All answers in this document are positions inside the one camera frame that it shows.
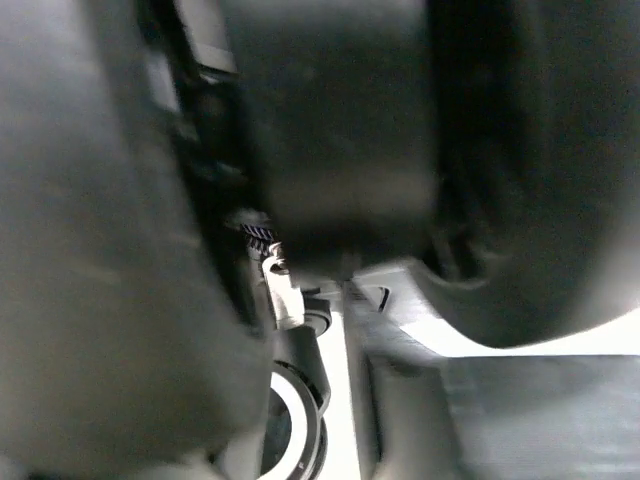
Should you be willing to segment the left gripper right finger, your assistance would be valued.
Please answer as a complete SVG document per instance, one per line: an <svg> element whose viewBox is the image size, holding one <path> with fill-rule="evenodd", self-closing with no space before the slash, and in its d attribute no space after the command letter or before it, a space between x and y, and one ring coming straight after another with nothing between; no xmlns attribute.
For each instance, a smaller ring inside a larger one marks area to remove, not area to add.
<svg viewBox="0 0 640 480"><path fill-rule="evenodd" d="M355 284L342 304L362 478L638 477L637 357L444 357Z"/></svg>

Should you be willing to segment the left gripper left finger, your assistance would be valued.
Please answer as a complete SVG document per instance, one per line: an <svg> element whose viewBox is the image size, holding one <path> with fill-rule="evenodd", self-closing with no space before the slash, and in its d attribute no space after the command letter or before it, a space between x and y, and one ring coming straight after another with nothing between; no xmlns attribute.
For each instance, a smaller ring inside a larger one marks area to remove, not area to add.
<svg viewBox="0 0 640 480"><path fill-rule="evenodd" d="M89 478L256 467L262 328L196 222L133 1L1 5L1 452Z"/></svg>

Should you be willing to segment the black kids space suitcase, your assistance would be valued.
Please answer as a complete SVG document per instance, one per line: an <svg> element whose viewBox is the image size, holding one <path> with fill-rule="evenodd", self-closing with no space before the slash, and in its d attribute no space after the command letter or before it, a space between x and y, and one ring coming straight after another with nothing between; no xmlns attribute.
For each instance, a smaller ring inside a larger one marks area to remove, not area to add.
<svg viewBox="0 0 640 480"><path fill-rule="evenodd" d="M133 2L196 222L268 347L256 467L80 478L1 452L27 475L313 478L346 283L451 358L638 308L637 2Z"/></svg>

